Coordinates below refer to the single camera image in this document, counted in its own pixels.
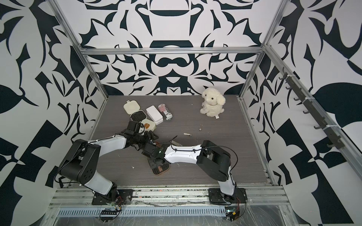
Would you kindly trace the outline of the brown nail clipper case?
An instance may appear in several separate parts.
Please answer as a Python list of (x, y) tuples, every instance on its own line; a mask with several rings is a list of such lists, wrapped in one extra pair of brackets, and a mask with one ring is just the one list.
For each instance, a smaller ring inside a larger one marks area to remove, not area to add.
[(155, 176), (159, 176), (162, 173), (165, 173), (170, 168), (170, 164), (168, 164), (168, 163), (164, 163), (162, 165), (156, 165), (151, 159), (148, 159), (148, 163), (149, 163), (149, 166), (150, 166), (150, 168), (152, 170), (152, 173)]

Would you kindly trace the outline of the cream nail clipper case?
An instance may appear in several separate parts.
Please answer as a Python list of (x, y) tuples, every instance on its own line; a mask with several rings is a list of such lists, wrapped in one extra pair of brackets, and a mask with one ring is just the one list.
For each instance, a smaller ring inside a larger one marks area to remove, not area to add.
[(143, 124), (145, 131), (154, 131), (156, 129), (156, 123), (149, 119), (144, 119), (141, 121)]

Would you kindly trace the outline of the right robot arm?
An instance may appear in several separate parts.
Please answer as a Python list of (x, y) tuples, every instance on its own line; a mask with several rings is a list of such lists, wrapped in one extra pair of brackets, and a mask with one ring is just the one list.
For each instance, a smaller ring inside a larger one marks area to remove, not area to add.
[(200, 167), (210, 178), (218, 181), (220, 191), (225, 196), (233, 196), (236, 185), (232, 177), (231, 155), (209, 140), (201, 145), (183, 147), (147, 143), (142, 154), (151, 160), (152, 168), (173, 163), (190, 163)]

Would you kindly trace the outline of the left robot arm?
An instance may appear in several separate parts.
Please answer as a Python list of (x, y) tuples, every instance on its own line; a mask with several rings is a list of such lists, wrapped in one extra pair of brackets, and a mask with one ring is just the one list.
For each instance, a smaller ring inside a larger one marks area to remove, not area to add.
[(98, 160), (105, 154), (128, 147), (136, 146), (140, 150), (158, 139), (152, 131), (140, 132), (141, 127), (142, 123), (130, 121), (125, 130), (113, 136), (94, 141), (76, 140), (61, 162), (58, 174), (98, 194), (108, 195), (115, 186), (97, 172)]

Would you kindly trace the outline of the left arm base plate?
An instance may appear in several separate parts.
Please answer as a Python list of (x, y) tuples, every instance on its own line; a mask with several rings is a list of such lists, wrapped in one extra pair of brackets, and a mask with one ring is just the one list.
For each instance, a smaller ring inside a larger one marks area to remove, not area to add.
[(94, 194), (92, 205), (106, 205), (106, 204), (115, 204), (115, 205), (126, 205), (131, 203), (133, 196), (133, 189), (112, 189), (107, 195), (102, 195), (99, 193)]

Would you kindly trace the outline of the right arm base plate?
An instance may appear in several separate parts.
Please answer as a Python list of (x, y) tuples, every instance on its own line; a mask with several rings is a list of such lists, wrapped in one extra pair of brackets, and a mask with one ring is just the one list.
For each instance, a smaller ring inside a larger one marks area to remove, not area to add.
[(235, 187), (233, 195), (225, 195), (219, 188), (208, 189), (209, 202), (213, 205), (244, 204), (248, 197), (244, 188)]

